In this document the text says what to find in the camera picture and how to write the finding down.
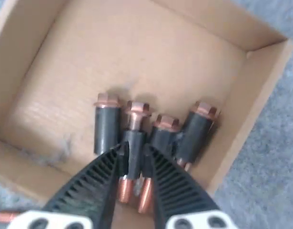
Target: copper bolt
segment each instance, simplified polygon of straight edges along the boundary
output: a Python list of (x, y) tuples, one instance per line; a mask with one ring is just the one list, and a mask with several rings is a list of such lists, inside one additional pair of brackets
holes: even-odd
[(96, 107), (121, 107), (119, 97), (116, 94), (99, 93), (98, 101), (94, 103)]
[(167, 114), (159, 114), (153, 125), (159, 129), (168, 130), (170, 132), (177, 132), (180, 129), (179, 119)]
[(150, 210), (152, 203), (153, 183), (151, 178), (144, 180), (142, 191), (140, 194), (140, 201), (138, 205), (138, 212), (145, 214)]
[(197, 101), (194, 106), (190, 109), (190, 111), (197, 113), (207, 119), (211, 119), (215, 121), (215, 115), (217, 112), (217, 108), (211, 106), (206, 102)]
[(133, 193), (134, 181), (123, 177), (119, 181), (119, 201), (123, 204), (129, 203)]
[(144, 118), (151, 116), (149, 104), (135, 101), (128, 101), (125, 112), (129, 117), (129, 130), (141, 130)]
[(0, 212), (0, 223), (11, 223), (20, 212)]

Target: cardboard box flap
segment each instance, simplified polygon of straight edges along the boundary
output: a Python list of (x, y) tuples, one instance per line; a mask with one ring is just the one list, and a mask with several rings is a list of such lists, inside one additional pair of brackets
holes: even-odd
[(0, 125), (65, 0), (7, 0), (0, 11)]
[(153, 0), (248, 51), (286, 39), (230, 0)]

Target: copper bolt head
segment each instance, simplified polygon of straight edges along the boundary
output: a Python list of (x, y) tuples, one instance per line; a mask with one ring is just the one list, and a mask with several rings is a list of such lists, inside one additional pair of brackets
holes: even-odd
[(191, 111), (214, 121), (217, 108), (206, 102), (197, 101)]
[(128, 115), (135, 113), (143, 117), (151, 116), (150, 105), (148, 103), (128, 101), (126, 106), (126, 113)]
[(119, 97), (111, 93), (99, 93), (98, 101), (94, 104), (96, 107), (121, 107)]
[(165, 129), (171, 132), (177, 132), (180, 129), (179, 119), (167, 114), (159, 114), (153, 125), (159, 129)]

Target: black rubber sleeve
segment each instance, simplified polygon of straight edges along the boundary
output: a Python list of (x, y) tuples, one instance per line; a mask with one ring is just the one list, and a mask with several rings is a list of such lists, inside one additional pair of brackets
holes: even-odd
[(120, 142), (121, 109), (96, 107), (94, 153), (101, 155)]
[(205, 144), (213, 121), (190, 112), (182, 128), (182, 139), (178, 142), (176, 159), (194, 163)]
[(172, 156), (175, 136), (176, 132), (159, 129), (153, 126), (148, 142), (162, 154)]

